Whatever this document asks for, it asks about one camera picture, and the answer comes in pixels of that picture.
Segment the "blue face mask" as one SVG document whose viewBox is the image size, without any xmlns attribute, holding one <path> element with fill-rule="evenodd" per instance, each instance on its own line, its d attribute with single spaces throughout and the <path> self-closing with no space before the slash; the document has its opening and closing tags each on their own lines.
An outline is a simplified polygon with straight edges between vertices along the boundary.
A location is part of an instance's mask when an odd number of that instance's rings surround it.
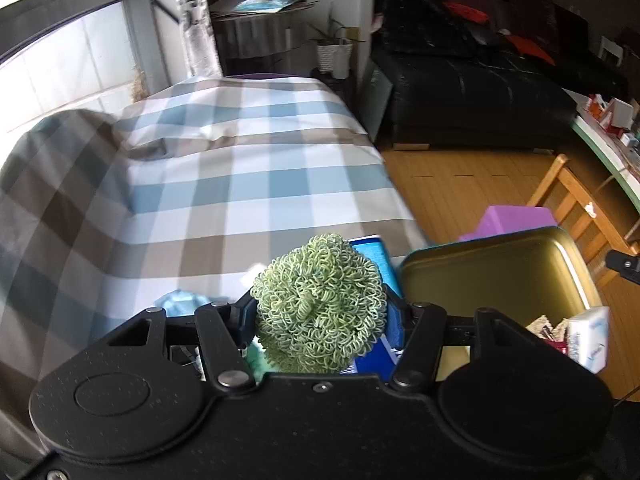
<svg viewBox="0 0 640 480">
<path fill-rule="evenodd" d="M 206 306 L 211 302 L 212 300 L 207 296 L 176 289 L 155 300 L 153 306 L 163 309 L 168 318 L 178 318 L 179 316 L 194 315 L 199 307 Z"/>
</svg>

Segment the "green mesh scrubber ball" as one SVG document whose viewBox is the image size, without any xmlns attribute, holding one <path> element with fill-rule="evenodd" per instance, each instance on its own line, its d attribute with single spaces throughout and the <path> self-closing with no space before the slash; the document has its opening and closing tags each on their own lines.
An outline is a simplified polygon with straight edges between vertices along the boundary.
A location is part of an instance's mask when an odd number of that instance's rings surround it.
<svg viewBox="0 0 640 480">
<path fill-rule="evenodd" d="M 256 336 L 285 373 L 332 374 L 369 351 L 384 325 L 378 274 L 341 235 L 326 233 L 272 260 L 256 278 Z"/>
</svg>

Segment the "white tissue pack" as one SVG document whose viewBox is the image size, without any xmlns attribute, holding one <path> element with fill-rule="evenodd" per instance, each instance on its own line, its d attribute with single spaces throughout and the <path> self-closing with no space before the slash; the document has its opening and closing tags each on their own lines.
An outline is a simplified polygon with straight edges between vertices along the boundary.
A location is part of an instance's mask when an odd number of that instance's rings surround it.
<svg viewBox="0 0 640 480">
<path fill-rule="evenodd" d="M 608 307 L 592 307 L 567 322 L 567 355 L 593 374 L 608 362 Z"/>
</svg>

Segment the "herb sachet pouch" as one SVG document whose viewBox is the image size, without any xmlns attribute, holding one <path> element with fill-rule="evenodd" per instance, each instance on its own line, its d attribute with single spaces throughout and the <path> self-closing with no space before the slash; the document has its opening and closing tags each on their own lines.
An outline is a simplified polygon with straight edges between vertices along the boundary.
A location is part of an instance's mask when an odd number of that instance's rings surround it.
<svg viewBox="0 0 640 480">
<path fill-rule="evenodd" d="M 563 318 L 559 324 L 552 325 L 545 315 L 541 315 L 526 326 L 531 333 L 544 340 L 547 344 L 550 344 L 551 347 L 561 351 L 563 354 L 567 354 L 568 348 L 567 327 L 567 318 Z"/>
</svg>

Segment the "snowman plush toy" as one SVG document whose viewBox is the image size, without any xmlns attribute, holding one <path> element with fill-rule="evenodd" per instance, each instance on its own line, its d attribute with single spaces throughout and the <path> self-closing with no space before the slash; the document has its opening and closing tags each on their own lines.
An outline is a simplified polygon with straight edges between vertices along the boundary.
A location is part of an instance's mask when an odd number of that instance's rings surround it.
<svg viewBox="0 0 640 480">
<path fill-rule="evenodd" d="M 266 373 L 274 371 L 273 366 L 267 360 L 264 347 L 257 338 L 254 338 L 244 351 L 244 360 L 252 372 L 255 382 L 258 384 Z"/>
</svg>

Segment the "blue Tempo tissue pack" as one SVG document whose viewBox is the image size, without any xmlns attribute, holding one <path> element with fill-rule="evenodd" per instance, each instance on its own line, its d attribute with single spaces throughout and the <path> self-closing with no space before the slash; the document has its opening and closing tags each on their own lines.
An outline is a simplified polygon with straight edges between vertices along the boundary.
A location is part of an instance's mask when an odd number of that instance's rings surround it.
<svg viewBox="0 0 640 480">
<path fill-rule="evenodd" d="M 404 297 L 392 259 L 381 237 L 372 235 L 355 238 L 349 244 L 374 267 L 378 279 L 373 289 L 373 298 L 381 299 L 385 295 L 386 306 L 384 325 L 382 327 L 378 324 L 375 342 L 370 345 L 366 354 L 356 356 L 349 367 L 343 370 L 343 374 L 376 375 L 382 382 L 389 382 L 409 338 L 405 333 L 405 315 L 401 307 Z"/>
</svg>

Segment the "gold metal tray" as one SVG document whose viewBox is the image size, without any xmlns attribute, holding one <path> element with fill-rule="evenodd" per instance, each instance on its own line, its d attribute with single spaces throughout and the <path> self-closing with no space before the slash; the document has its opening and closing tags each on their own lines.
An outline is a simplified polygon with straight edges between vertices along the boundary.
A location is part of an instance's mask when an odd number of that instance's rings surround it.
<svg viewBox="0 0 640 480">
<path fill-rule="evenodd" d="M 494 389 L 587 388 L 597 374 L 526 330 L 600 306 L 596 285 L 567 232 L 554 226 L 418 250 L 399 270 L 408 304 L 437 304 L 472 318 L 468 364 L 452 376 Z"/>
</svg>

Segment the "purple box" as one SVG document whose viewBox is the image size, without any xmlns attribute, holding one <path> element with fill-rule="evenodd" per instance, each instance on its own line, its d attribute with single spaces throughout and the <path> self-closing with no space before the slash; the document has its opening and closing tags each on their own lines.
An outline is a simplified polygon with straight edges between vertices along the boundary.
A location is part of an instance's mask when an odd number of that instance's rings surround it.
<svg viewBox="0 0 640 480">
<path fill-rule="evenodd" d="M 474 231 L 458 237 L 459 242 L 556 226 L 552 212 L 546 207 L 489 206 Z"/>
</svg>

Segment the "checkered sofa cover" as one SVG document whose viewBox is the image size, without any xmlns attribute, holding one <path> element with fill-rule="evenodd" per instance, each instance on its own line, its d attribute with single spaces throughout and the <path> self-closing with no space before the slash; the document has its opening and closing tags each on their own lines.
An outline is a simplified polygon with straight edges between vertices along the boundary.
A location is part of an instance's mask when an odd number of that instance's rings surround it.
<svg viewBox="0 0 640 480">
<path fill-rule="evenodd" d="M 318 80 L 191 79 L 118 116 L 63 110 L 1 169 L 1 448 L 33 460 L 36 382 L 177 289 L 221 301 L 334 232 L 427 244 L 382 156 Z"/>
</svg>

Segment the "wooden chair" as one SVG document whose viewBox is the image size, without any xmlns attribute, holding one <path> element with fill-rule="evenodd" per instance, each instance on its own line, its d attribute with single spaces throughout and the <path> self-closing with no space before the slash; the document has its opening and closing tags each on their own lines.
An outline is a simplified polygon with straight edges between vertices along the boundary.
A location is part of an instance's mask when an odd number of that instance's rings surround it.
<svg viewBox="0 0 640 480">
<path fill-rule="evenodd" d="M 601 207 L 596 193 L 590 192 L 568 168 L 564 154 L 555 157 L 526 205 L 552 205 L 553 219 L 567 229 L 599 288 L 614 278 L 614 271 L 605 264 L 610 250 L 639 255 L 639 241 L 617 229 L 613 214 Z"/>
</svg>

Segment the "patterned curtain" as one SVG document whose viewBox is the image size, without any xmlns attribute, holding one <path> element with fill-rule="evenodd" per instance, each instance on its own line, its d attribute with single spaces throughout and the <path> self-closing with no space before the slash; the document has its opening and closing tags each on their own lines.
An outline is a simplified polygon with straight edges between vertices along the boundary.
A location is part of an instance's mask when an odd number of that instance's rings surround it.
<svg viewBox="0 0 640 480">
<path fill-rule="evenodd" d="M 222 68 L 207 0 L 178 0 L 186 72 L 190 77 L 220 78 Z"/>
</svg>

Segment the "black leather sofa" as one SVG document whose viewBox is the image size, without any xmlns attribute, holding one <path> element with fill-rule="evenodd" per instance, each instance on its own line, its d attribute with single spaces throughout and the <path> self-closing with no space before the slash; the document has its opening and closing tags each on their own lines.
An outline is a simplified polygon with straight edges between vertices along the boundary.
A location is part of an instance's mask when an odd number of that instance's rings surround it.
<svg viewBox="0 0 640 480">
<path fill-rule="evenodd" d="M 374 0 L 372 60 L 392 85 L 394 148 L 553 150 L 598 58 L 553 0 Z"/>
</svg>

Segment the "cluttered white table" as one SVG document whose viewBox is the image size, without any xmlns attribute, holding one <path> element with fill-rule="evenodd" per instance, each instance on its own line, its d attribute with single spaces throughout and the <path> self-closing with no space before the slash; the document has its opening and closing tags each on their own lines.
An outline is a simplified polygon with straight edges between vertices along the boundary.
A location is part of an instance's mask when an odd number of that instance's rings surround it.
<svg viewBox="0 0 640 480">
<path fill-rule="evenodd" d="M 590 99 L 580 93 L 564 89 L 576 104 L 572 129 L 612 174 L 634 208 L 639 209 L 639 139 L 631 131 L 610 125 L 613 112 L 606 112 L 601 120 L 588 110 Z"/>
</svg>

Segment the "round side table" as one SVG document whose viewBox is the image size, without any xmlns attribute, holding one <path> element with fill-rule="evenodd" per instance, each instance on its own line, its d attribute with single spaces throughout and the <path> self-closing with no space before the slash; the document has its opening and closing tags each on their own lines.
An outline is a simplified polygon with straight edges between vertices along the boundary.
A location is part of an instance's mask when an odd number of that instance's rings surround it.
<svg viewBox="0 0 640 480">
<path fill-rule="evenodd" d="M 291 67 L 292 54 L 306 41 L 306 12 L 314 0 L 296 0 L 276 12 L 244 12 L 245 0 L 218 0 L 209 6 L 216 48 L 226 75 L 274 72 L 279 60 Z"/>
</svg>

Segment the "potted plant white pot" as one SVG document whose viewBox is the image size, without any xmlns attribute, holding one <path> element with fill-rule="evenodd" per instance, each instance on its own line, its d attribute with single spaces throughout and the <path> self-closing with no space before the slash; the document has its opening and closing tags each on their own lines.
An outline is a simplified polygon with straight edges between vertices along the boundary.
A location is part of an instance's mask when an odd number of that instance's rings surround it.
<svg viewBox="0 0 640 480">
<path fill-rule="evenodd" d="M 309 22 L 312 42 L 316 46 L 318 71 L 330 75 L 336 80 L 349 78 L 354 64 L 352 55 L 364 40 L 360 37 L 360 28 L 347 26 L 334 16 L 333 4 L 330 4 L 324 27 Z"/>
</svg>

